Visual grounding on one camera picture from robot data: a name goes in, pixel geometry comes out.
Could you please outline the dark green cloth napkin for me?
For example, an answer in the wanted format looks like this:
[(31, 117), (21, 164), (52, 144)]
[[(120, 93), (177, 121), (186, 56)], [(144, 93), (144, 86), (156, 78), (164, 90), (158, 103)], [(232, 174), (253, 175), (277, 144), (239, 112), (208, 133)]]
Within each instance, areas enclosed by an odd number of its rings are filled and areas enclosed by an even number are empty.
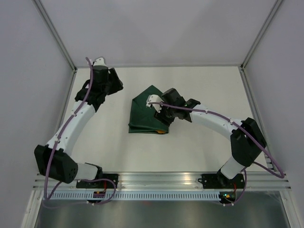
[(146, 107), (148, 96), (161, 94), (158, 88), (151, 85), (132, 99), (128, 133), (158, 134), (157, 130), (166, 131), (164, 134), (169, 133), (169, 128), (154, 118), (155, 110)]

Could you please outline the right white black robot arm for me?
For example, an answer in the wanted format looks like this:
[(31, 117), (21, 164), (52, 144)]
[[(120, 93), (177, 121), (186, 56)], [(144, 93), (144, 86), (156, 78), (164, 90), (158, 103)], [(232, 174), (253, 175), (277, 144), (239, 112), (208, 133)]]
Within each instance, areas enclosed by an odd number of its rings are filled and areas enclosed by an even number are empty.
[(150, 95), (147, 107), (154, 108), (154, 117), (166, 126), (176, 119), (201, 124), (230, 141), (231, 156), (217, 172), (217, 183), (229, 187), (234, 178), (251, 166), (267, 143), (256, 121), (250, 117), (239, 120), (209, 110), (195, 99), (185, 100), (171, 88), (161, 96)]

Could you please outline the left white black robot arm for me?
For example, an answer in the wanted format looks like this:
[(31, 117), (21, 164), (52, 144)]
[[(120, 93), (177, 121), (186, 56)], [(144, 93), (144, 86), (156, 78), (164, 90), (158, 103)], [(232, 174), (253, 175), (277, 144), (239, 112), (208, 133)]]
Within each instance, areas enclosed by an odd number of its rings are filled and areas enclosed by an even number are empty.
[(34, 150), (41, 175), (66, 184), (74, 180), (87, 180), (93, 188), (102, 186), (102, 168), (91, 163), (75, 162), (72, 151), (85, 125), (105, 102), (106, 96), (122, 89), (123, 83), (114, 68), (91, 67), (90, 78), (77, 92), (67, 121), (46, 145), (38, 145)]

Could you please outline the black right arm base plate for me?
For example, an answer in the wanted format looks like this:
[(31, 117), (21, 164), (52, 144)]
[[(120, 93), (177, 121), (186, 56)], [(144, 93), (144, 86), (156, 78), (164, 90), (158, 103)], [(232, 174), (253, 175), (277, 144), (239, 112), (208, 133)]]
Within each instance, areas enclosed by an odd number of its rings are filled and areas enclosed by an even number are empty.
[(243, 189), (245, 179), (243, 174), (237, 174), (233, 179), (228, 179), (220, 173), (203, 173), (198, 182), (203, 189)]

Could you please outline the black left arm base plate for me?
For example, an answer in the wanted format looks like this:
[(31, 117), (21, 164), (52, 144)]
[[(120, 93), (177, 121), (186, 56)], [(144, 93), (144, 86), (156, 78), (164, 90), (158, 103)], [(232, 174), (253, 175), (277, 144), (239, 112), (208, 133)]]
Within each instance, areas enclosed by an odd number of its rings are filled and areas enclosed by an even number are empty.
[(102, 176), (103, 180), (87, 182), (87, 181), (79, 181), (76, 183), (77, 189), (114, 189), (117, 187), (119, 182), (119, 174), (118, 173), (104, 173)]

